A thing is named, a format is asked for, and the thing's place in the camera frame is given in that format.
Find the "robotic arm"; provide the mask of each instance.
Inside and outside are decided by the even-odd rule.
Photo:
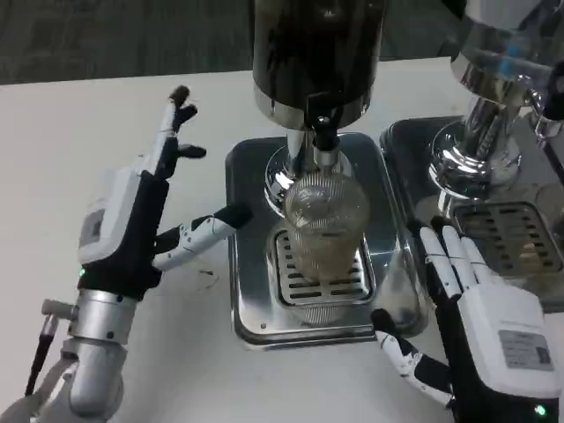
[[[158,234],[168,181],[179,158],[199,159],[206,151],[179,145],[182,124],[197,113],[184,106],[189,89],[169,97],[152,153],[104,181],[90,204],[78,248],[83,266],[74,305],[44,301],[46,316],[25,396],[2,416],[2,423],[34,421],[103,422],[122,401],[122,366],[137,303],[157,286],[163,271],[187,263],[233,234],[251,218],[244,204]],[[42,385],[34,385],[60,319],[70,322],[61,359]]]
[[[407,382],[452,410],[458,422],[558,421],[560,383],[532,293],[492,273],[473,240],[443,219],[414,224],[449,365],[397,336],[390,315],[372,314],[382,350]]]

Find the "table surface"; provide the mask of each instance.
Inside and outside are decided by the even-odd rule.
[[[179,84],[190,86],[199,108],[180,139],[208,155],[179,162],[167,228],[224,205],[224,161],[235,144],[285,134],[255,107],[250,72],[0,86],[0,410],[23,393],[42,300],[75,299],[78,234],[100,175],[151,150]],[[376,140],[400,119],[463,114],[469,99],[447,59],[380,63],[372,106],[348,130]],[[564,315],[547,320],[564,363]],[[444,357],[433,321],[414,344]],[[115,422],[452,421],[402,381],[374,343],[249,350],[231,329],[226,241],[146,295],[128,350]]]

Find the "black cylinder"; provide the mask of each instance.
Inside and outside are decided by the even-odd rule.
[[[295,127],[273,115],[276,103],[305,111],[316,93],[338,93],[343,106],[360,104],[345,110],[345,124],[360,117],[375,79],[385,3],[254,0],[253,75],[259,95],[271,100],[270,117]]]

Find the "floor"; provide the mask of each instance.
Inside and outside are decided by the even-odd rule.
[[[0,84],[250,69],[248,1],[0,0]],[[440,0],[390,0],[382,59],[455,33]]]

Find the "green indicator light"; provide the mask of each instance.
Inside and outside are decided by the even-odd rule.
[[[535,407],[535,413],[540,417],[544,417],[546,416],[546,408],[539,404]]]

